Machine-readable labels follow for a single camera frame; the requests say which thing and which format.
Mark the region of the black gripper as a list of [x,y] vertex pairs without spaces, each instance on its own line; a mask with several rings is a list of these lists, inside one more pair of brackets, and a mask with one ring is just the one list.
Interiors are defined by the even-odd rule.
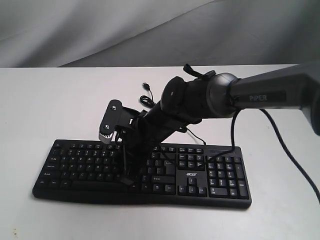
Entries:
[[184,122],[161,111],[132,111],[134,117],[130,121],[131,129],[122,131],[120,135],[116,134],[115,138],[121,139],[123,153],[123,173],[120,174],[119,181],[127,186],[137,181],[137,174],[128,172],[137,168],[154,147],[174,132],[187,131]]

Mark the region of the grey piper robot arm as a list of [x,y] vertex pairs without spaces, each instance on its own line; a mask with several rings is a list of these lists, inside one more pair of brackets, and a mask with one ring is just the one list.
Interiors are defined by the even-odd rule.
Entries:
[[121,181],[133,183],[141,161],[152,149],[189,125],[204,119],[236,118],[245,109],[298,109],[315,134],[320,132],[320,65],[299,64],[246,78],[231,73],[205,74],[185,65],[194,76],[185,81],[174,77],[149,111],[124,107],[118,101],[114,127],[122,139],[124,161]]

